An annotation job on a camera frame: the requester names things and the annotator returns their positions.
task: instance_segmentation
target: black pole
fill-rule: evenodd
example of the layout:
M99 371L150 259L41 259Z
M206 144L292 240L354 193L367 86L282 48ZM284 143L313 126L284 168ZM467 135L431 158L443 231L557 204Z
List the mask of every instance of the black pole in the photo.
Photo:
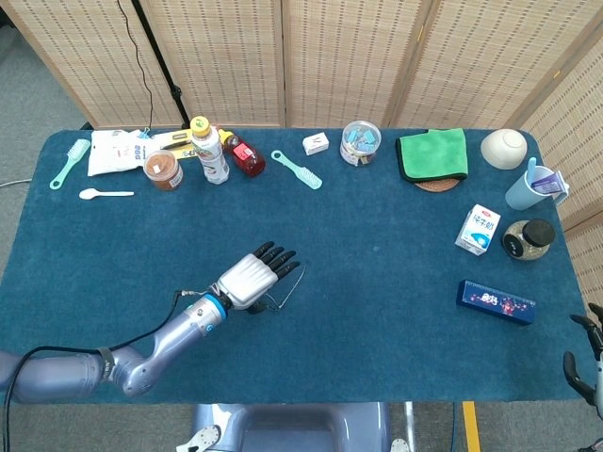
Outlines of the black pole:
M182 116L182 128L188 129L190 125L190 119L188 118L187 111L185 110L185 106L182 103L182 90L180 87L173 83L173 79L171 78L170 70L166 65L166 60L163 59L161 55L161 51L159 50L159 46L157 45L157 40L155 39L155 35L153 34L153 30L149 25L149 21L147 21L147 16L144 14L144 9L142 9L142 5L139 0L132 0L132 6L134 6L134 10L136 11L140 23L142 24L142 28L144 29L144 33L147 35L147 39L151 43L151 47L153 48L153 52L155 52L155 57L159 62L159 67L161 68L161 72L163 72L163 76L166 77L166 82L168 82L168 86L170 87L170 93L172 99L176 102L176 106L180 111L180 116Z

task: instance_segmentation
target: light blue cup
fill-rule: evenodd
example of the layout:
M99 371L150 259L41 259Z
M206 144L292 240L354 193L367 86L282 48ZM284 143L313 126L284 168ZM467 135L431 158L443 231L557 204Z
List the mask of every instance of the light blue cup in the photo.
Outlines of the light blue cup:
M550 176L554 171L551 171L547 167L536 167L534 181L542 179L543 177ZM558 195L543 195L534 191L534 189L528 184L528 172L525 171L519 179L513 184L505 195L505 201L512 209L515 210L526 210L532 207L535 203L540 202L548 197L552 196L556 204L559 204L567 198L566 193L560 193Z

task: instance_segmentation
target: blue box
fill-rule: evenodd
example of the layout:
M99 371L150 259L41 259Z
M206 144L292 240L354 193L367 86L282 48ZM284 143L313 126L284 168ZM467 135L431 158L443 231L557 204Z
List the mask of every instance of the blue box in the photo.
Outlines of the blue box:
M522 325L533 323L536 317L535 301L507 294L470 280L463 280L459 283L456 303Z

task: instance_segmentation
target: gray carpet floor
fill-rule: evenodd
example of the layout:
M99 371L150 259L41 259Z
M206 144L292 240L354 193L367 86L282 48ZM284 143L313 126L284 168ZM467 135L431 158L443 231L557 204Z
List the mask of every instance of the gray carpet floor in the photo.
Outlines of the gray carpet floor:
M78 129L85 121L21 35L0 28L0 184L31 177L46 138L61 129ZM27 185L0 188L0 274L26 193ZM462 411L458 414L457 450L465 451ZM480 403L477 414L485 452L569 452L603 436L595 410L579 400ZM418 403L415 416L417 450L448 451L452 405ZM187 405L17 406L11 438L14 452L165 452L187 440L191 420ZM394 436L403 438L400 405L391 407L391 420Z

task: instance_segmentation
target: blue ring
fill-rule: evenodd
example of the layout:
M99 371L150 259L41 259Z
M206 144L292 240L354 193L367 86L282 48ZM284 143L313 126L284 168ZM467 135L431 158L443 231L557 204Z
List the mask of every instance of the blue ring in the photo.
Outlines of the blue ring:
M216 306L216 308L218 309L218 311L220 311L220 315L222 317L222 320L226 320L226 317L228 316L226 314L226 311L224 311L224 307L220 304L220 302L218 301L218 299L216 297L214 297L211 294L205 294L205 297L210 300L212 303L214 303L214 306Z

